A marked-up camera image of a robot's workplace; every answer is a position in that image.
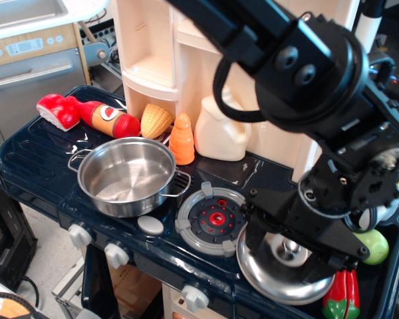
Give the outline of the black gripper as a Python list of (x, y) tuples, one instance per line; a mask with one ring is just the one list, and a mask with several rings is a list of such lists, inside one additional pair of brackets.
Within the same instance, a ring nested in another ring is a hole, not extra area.
[(255, 255), (267, 233), (281, 234), (312, 252), (301, 282), (317, 282), (354, 269), (369, 250), (344, 224), (363, 204), (354, 192), (360, 172), (337, 162), (319, 162), (298, 182), (291, 171), (263, 163), (244, 182), (245, 244)]

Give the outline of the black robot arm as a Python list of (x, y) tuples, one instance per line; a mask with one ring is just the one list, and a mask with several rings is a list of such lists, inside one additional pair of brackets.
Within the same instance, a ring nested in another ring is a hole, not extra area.
[(294, 17), (272, 1), (174, 1), (223, 55), (213, 82), (221, 111), (269, 121), (316, 141), (322, 155), (289, 193), (249, 190), (246, 243), (266, 233), (312, 252), (300, 275), (352, 270), (369, 250), (344, 217), (399, 199), (399, 111), (368, 75), (356, 37), (324, 17)]

